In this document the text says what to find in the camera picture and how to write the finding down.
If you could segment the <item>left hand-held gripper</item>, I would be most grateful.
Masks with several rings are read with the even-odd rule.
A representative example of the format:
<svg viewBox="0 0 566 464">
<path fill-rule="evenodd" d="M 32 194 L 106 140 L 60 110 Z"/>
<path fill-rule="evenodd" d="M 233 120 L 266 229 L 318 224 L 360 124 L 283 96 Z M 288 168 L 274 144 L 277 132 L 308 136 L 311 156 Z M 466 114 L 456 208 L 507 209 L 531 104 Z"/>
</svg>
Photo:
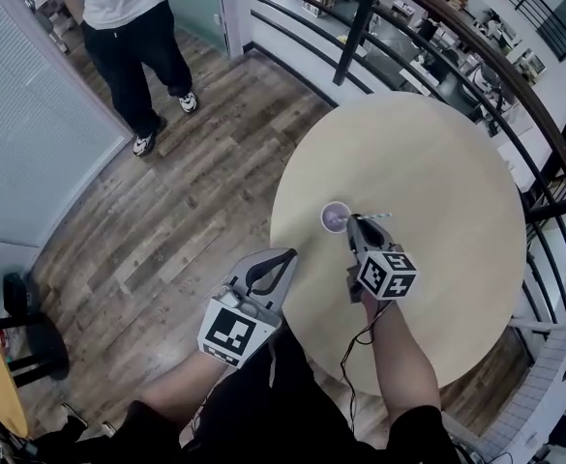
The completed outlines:
<svg viewBox="0 0 566 464">
<path fill-rule="evenodd" d="M 241 259 L 209 300 L 197 336 L 199 350 L 242 367 L 281 326 L 297 263 L 293 248 L 269 248 Z"/>
</svg>

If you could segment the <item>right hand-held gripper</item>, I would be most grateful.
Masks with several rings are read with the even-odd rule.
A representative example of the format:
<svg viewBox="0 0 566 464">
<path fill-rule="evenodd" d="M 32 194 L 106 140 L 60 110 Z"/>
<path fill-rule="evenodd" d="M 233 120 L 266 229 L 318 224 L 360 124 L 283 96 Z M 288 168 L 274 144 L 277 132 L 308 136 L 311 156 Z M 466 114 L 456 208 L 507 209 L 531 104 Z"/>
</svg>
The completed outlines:
<svg viewBox="0 0 566 464">
<path fill-rule="evenodd" d="M 407 297 L 418 276 L 411 255 L 394 245 L 391 235 L 374 219 L 351 215 L 346 234 L 357 261 L 347 270 L 350 301 L 360 303 L 364 291 L 379 302 Z"/>
</svg>

